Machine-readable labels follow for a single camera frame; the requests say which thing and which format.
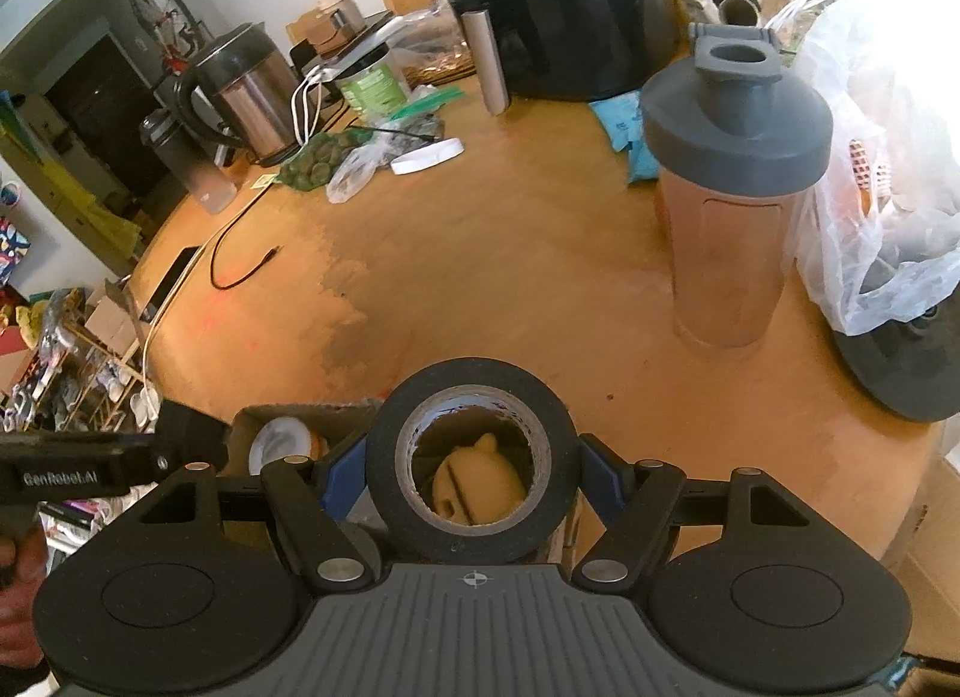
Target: green container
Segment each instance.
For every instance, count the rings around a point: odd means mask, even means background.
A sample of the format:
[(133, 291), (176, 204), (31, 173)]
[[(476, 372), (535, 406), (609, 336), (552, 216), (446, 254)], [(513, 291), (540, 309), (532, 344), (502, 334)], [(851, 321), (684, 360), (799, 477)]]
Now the green container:
[(410, 97), (410, 86), (390, 54), (378, 46), (335, 80), (347, 103), (368, 123), (390, 119)]

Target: yellow cloth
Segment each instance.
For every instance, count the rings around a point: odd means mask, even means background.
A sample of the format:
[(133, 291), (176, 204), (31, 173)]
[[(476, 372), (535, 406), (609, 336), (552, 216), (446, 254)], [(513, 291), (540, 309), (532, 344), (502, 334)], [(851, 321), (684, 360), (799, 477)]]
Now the yellow cloth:
[(64, 198), (80, 210), (90, 225), (107, 238), (124, 258), (133, 255), (133, 249), (140, 240), (140, 227), (136, 223), (117, 217), (100, 206), (93, 193), (85, 190), (77, 178), (59, 163), (42, 161), (40, 167), (47, 179), (64, 194)]
[(47, 300), (38, 301), (32, 307), (16, 308), (16, 324), (20, 327), (20, 335), (23, 342), (31, 350), (35, 350), (40, 344), (40, 332), (43, 330), (43, 311), (47, 309), (50, 302)]

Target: electric kettle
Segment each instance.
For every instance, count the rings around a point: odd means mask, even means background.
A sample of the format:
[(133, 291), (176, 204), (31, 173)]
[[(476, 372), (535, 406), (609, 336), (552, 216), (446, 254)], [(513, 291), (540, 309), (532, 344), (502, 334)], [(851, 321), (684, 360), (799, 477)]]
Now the electric kettle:
[[(176, 85), (176, 108), (201, 139), (244, 147), (261, 166), (275, 166), (299, 149), (290, 109), (298, 85), (275, 43), (248, 22), (215, 38), (190, 62)], [(193, 106), (198, 88), (236, 136), (200, 119)]]

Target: plastic bag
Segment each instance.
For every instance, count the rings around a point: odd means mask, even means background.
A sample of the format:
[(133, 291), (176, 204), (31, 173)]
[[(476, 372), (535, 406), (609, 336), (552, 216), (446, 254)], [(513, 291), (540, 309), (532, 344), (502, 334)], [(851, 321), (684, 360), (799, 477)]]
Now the plastic bag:
[(784, 65), (793, 65), (795, 55), (810, 32), (813, 23), (838, 0), (787, 0), (784, 7), (773, 14), (764, 24), (765, 28), (776, 33), (781, 43), (781, 55)]
[(404, 132), (432, 136), (438, 140), (443, 137), (443, 120), (435, 115), (391, 120), (379, 127), (389, 132), (379, 131), (373, 134), (368, 143), (353, 150), (326, 186), (326, 197), (331, 204), (343, 204), (351, 200), (373, 179), (378, 168), (389, 166), (394, 158), (400, 158), (429, 143), (424, 139), (405, 136)]
[(834, 119), (797, 264), (810, 298), (850, 336), (918, 318), (960, 283), (960, 81), (949, 50), (925, 49), (923, 28), (891, 11), (902, 10), (834, 3), (794, 64)]
[(690, 22), (720, 24), (720, 11), (713, 0), (680, 0)]
[(277, 182), (304, 193), (323, 187), (349, 154), (370, 139), (370, 132), (359, 128), (347, 128), (337, 134), (315, 134), (306, 147), (283, 163)]
[(473, 58), (448, 0), (434, 0), (429, 9), (402, 19), (402, 27), (387, 43), (412, 88), (473, 70)]

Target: kettle handle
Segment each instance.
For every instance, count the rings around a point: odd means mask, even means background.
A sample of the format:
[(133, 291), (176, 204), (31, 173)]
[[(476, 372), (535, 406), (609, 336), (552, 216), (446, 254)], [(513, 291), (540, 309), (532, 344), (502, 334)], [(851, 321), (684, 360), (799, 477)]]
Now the kettle handle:
[(184, 73), (181, 73), (179, 79), (176, 80), (174, 99), (176, 100), (176, 111), (179, 113), (181, 120), (201, 139), (209, 139), (210, 142), (216, 142), (217, 144), (226, 144), (228, 147), (247, 149), (248, 144), (240, 137), (224, 134), (200, 119), (200, 115), (193, 106), (193, 91), (197, 89), (198, 81), (199, 77), (195, 65), (186, 67)]
[(483, 104), (492, 115), (500, 115), (510, 106), (510, 94), (507, 92), (507, 80), (503, 75), (496, 37), (493, 36), (490, 12), (486, 9), (466, 11), (462, 21), (464, 36), (473, 55), (473, 65), (476, 65), (480, 78)]

